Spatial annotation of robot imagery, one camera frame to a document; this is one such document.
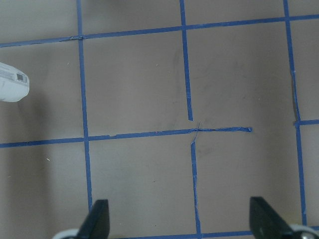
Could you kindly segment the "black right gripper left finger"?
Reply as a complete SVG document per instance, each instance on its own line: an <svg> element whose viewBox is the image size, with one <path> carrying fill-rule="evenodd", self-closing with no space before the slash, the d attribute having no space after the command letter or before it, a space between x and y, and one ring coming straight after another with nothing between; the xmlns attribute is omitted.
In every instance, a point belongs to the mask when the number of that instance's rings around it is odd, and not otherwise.
<svg viewBox="0 0 319 239"><path fill-rule="evenodd" d="M110 233L109 203L107 199L97 200L82 226L78 239L107 239Z"/></svg>

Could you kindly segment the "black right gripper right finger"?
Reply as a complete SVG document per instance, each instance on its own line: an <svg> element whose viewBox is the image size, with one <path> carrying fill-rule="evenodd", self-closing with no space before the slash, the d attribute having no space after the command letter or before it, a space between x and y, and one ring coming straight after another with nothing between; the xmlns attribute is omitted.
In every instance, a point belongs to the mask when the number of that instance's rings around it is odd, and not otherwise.
<svg viewBox="0 0 319 239"><path fill-rule="evenodd" d="M256 239L292 239L293 229L263 197L251 197L249 227Z"/></svg>

